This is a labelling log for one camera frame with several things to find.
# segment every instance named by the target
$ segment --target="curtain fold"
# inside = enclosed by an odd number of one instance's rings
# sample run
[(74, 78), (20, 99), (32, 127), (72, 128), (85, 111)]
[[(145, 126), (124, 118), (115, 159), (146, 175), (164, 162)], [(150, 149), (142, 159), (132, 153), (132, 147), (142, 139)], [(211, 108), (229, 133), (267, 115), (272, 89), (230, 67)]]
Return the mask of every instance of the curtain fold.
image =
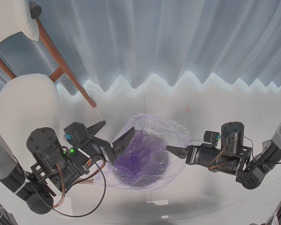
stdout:
[[(281, 0), (29, 0), (80, 82), (107, 91), (119, 75), (137, 88), (153, 73), (170, 86), (191, 71), (281, 86)], [(0, 43), (17, 75), (57, 67), (41, 41), (22, 33)], [(0, 90), (8, 81), (0, 72)], [(67, 77), (58, 81), (71, 95)]]

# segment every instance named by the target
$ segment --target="plastic bag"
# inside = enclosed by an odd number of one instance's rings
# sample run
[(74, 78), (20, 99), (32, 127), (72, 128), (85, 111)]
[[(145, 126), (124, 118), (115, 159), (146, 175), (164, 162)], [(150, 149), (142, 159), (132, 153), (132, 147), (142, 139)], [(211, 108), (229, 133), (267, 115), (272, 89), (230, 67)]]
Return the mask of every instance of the plastic bag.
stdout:
[[(185, 167), (185, 160), (168, 152), (166, 145), (187, 147), (188, 130), (171, 118), (139, 114), (130, 118), (115, 140), (135, 127), (135, 135), (125, 153), (103, 169), (107, 186), (117, 189), (152, 191), (163, 188)], [(95, 183), (104, 185), (101, 174)]]

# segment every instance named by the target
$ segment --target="white tile floor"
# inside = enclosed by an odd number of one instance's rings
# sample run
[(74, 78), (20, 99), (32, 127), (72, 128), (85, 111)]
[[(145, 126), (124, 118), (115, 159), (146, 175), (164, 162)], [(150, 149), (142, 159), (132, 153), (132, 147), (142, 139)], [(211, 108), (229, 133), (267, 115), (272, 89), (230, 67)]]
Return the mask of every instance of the white tile floor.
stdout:
[[(132, 89), (120, 77), (105, 94), (93, 85), (87, 91), (96, 101), (96, 109), (83, 97), (71, 97), (64, 89), (59, 90), (62, 145), (67, 144), (62, 139), (63, 128), (74, 121), (90, 126), (106, 120), (97, 136), (112, 142), (131, 116), (155, 113), (186, 126), (194, 140), (202, 140), (205, 130), (220, 131), (223, 123), (240, 121), (245, 125), (245, 135), (254, 141), (257, 154), (262, 150), (262, 141), (271, 138), (281, 121), (281, 88), (264, 88), (260, 82), (248, 88), (241, 80), (229, 85), (215, 75), (201, 85), (189, 73), (174, 88), (152, 76), (138, 89)], [(90, 211), (102, 191), (103, 187), (96, 184), (73, 187), (67, 193), (73, 214)], [(0, 201), (19, 224), (260, 224), (266, 222), (281, 199), (281, 165), (255, 190), (244, 189), (233, 176), (187, 166), (173, 182), (153, 192), (108, 188), (99, 209), (77, 219), (54, 212), (34, 214), (23, 201), (10, 195), (0, 184)]]

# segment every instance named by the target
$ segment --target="white backrest cushion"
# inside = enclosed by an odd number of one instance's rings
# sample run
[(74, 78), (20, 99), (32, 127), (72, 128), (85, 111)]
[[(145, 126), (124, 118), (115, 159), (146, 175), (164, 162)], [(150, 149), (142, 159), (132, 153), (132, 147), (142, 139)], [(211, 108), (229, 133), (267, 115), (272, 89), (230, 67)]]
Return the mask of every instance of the white backrest cushion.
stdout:
[(31, 18), (28, 0), (0, 0), (0, 42), (17, 32), (39, 40), (39, 27)]
[(36, 163), (26, 141), (37, 128), (50, 127), (59, 134), (59, 96), (44, 74), (10, 80), (0, 92), (0, 135), (26, 171)]

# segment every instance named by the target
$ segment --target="wooden stick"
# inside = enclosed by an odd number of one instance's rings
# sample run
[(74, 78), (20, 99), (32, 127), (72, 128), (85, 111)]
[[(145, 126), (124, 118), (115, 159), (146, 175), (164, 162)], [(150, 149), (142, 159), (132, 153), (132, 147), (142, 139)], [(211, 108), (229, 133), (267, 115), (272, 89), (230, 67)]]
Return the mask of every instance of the wooden stick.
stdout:
[(2, 61), (0, 58), (0, 68), (10, 77), (10, 79), (14, 79), (17, 76), (9, 69), (9, 67)]
[(61, 77), (61, 75), (64, 74), (64, 71), (61, 69), (61, 67), (58, 67), (58, 69), (56, 69), (51, 75), (50, 75), (50, 79), (53, 82), (56, 82), (57, 79), (59, 79)]
[(89, 94), (86, 92), (84, 87), (81, 85), (81, 83), (78, 81), (72, 70), (67, 65), (66, 61), (60, 54), (60, 52), (57, 50), (56, 46), (52, 42), (51, 38), (49, 37), (48, 33), (46, 32), (45, 28), (43, 27), (40, 19), (37, 17), (35, 19), (37, 21), (37, 24), (39, 26), (39, 38), (44, 43), (45, 47), (48, 49), (49, 53), (52, 55), (52, 57), (56, 60), (60, 68), (66, 73), (68, 78), (72, 81), (72, 83), (75, 85), (75, 87), (81, 92), (81, 94), (84, 96), (84, 98), (88, 101), (88, 103), (92, 107), (96, 107), (96, 103), (91, 99)]

